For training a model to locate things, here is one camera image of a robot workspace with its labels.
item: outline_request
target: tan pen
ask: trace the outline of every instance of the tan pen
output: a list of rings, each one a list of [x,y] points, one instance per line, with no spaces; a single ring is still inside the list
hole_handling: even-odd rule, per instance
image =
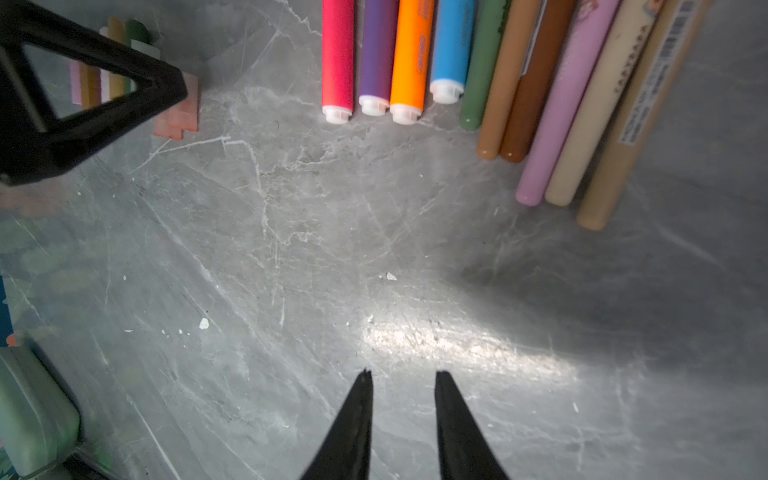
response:
[[[549,179],[545,199],[565,207],[576,194],[664,0],[624,0]]]
[[[602,230],[637,163],[710,0],[667,0],[619,106],[576,221]]]
[[[498,156],[539,7],[541,0],[514,0],[509,7],[507,26],[502,46],[498,50],[496,69],[480,126],[477,147],[480,158],[493,160]]]

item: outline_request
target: orange marker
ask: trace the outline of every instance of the orange marker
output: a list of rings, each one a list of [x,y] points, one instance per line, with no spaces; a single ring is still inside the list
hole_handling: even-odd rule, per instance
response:
[[[115,17],[107,18],[107,36],[110,40],[125,44],[125,25]],[[125,93],[125,78],[109,72],[109,99],[113,100]]]
[[[389,111],[397,124],[413,125],[424,111],[424,93],[435,0],[400,0]]]

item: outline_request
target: green plastic object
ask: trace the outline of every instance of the green plastic object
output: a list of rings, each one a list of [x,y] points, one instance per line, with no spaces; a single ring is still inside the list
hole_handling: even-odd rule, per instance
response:
[[[131,46],[131,40],[137,40],[141,43],[145,43],[149,45],[149,31],[147,30],[147,27],[144,26],[143,23],[139,22],[138,20],[128,20],[125,22],[125,44],[126,46]],[[135,88],[131,88],[131,82],[130,81],[124,81],[123,82],[123,88],[124,93],[129,94]]]
[[[498,48],[502,44],[504,27],[511,0],[485,0],[475,30],[472,55],[469,57],[467,85],[459,114],[460,124],[467,130],[475,130],[482,123],[485,102],[491,89],[493,71],[496,68]]]
[[[80,415],[29,348],[0,348],[0,439],[21,478],[74,451]]]

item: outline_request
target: brown pen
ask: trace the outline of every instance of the brown pen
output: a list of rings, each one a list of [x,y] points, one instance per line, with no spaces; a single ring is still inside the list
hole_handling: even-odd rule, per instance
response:
[[[667,0],[619,104],[576,222],[602,230],[624,191],[677,72],[701,26],[710,0]]]
[[[533,45],[504,132],[500,155],[507,161],[522,162],[531,149],[577,3],[578,0],[549,0],[543,7],[541,24],[531,39]]]
[[[498,50],[491,90],[480,126],[477,155],[486,160],[498,156],[509,111],[515,99],[525,54],[531,43],[541,0],[514,0],[509,7],[507,26]]]

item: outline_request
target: green block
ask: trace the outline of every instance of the green block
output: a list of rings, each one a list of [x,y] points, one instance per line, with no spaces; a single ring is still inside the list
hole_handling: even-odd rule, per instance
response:
[[[137,20],[128,20],[125,22],[125,44],[126,46],[131,46],[131,40],[138,40],[141,43],[146,43],[149,45],[149,31],[147,30],[147,27],[144,26],[141,22]],[[123,82],[124,86],[124,93],[129,94],[131,93],[131,82],[125,81]]]
[[[74,451],[80,415],[34,353],[0,348],[0,438],[21,478],[52,470]]]

